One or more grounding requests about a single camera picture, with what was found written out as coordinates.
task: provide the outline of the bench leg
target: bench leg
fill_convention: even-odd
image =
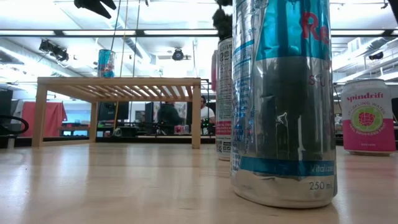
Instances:
[[[200,86],[192,93],[192,149],[200,149]]]
[[[97,137],[98,126],[98,103],[91,103],[91,116],[90,116],[90,142],[94,143]]]
[[[43,143],[45,125],[45,107],[47,104],[47,87],[43,84],[37,85],[35,121],[32,137],[32,147],[40,147]]]

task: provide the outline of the spindrift can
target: spindrift can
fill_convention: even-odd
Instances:
[[[235,192],[285,208],[337,193],[328,0],[235,0]]]
[[[344,148],[352,154],[396,151],[391,95],[381,79],[349,82],[341,93]]]
[[[217,50],[216,148],[218,158],[231,157],[232,123],[232,37],[222,40]]]
[[[111,50],[99,50],[98,77],[114,77],[114,61],[116,53]]]

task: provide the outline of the white can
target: white can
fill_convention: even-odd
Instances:
[[[391,94],[384,80],[349,82],[341,93],[344,148],[352,154],[396,151]]]
[[[232,38],[218,44],[216,73],[216,150],[218,158],[231,157]]]

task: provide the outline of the wooden table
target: wooden table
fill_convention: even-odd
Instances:
[[[192,102],[192,148],[200,148],[200,78],[69,78],[37,79],[36,114],[32,146],[95,142],[98,102],[169,101]],[[47,91],[91,103],[90,139],[43,142]]]
[[[95,143],[0,151],[0,223],[395,224],[398,158],[338,147],[338,194],[310,210],[232,190],[214,145]]]

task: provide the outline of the silver can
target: silver can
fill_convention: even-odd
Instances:
[[[285,208],[337,193],[328,0],[235,0],[234,191]]]
[[[229,161],[232,124],[232,37],[218,44],[216,86],[217,155],[219,159]]]

